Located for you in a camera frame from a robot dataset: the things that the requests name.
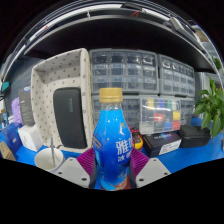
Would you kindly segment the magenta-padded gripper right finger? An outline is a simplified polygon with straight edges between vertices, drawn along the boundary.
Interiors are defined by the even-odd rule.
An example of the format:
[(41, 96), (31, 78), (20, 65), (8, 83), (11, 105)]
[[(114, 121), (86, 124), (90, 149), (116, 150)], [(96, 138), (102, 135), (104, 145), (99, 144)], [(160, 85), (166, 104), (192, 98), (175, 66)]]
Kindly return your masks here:
[(129, 165), (129, 179), (132, 188), (140, 188), (170, 175), (170, 171), (158, 158), (149, 158), (133, 149)]

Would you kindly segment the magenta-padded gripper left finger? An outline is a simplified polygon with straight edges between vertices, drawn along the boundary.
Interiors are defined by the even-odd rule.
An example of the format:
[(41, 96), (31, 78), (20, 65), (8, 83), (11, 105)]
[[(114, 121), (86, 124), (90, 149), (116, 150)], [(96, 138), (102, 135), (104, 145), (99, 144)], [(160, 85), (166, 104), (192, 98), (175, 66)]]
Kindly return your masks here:
[(97, 179), (97, 164), (92, 148), (77, 158), (69, 157), (56, 171), (56, 175), (84, 188), (94, 188)]

